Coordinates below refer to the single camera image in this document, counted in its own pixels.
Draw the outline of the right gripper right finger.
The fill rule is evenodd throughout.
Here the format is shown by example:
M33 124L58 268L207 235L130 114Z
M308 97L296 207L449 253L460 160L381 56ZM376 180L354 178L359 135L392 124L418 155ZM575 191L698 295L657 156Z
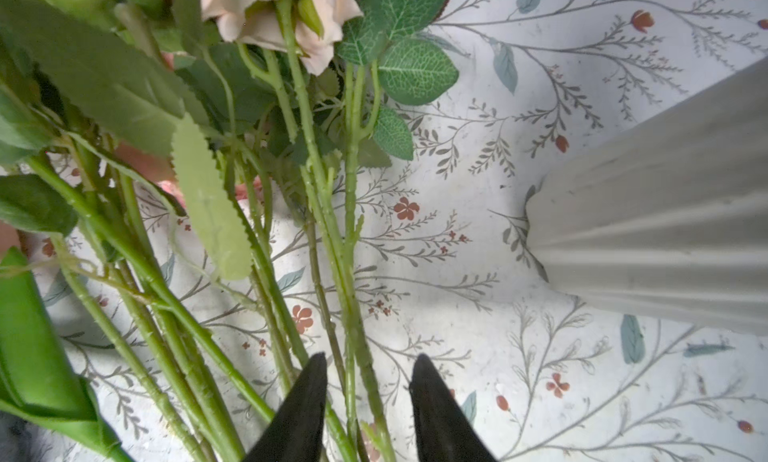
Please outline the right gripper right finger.
M409 393L419 461L495 461L426 354L415 361Z

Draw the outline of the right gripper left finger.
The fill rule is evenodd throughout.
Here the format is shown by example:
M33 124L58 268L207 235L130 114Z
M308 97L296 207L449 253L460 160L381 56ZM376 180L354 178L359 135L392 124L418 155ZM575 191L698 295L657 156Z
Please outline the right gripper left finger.
M322 449L327 362L314 354L244 462L317 462Z

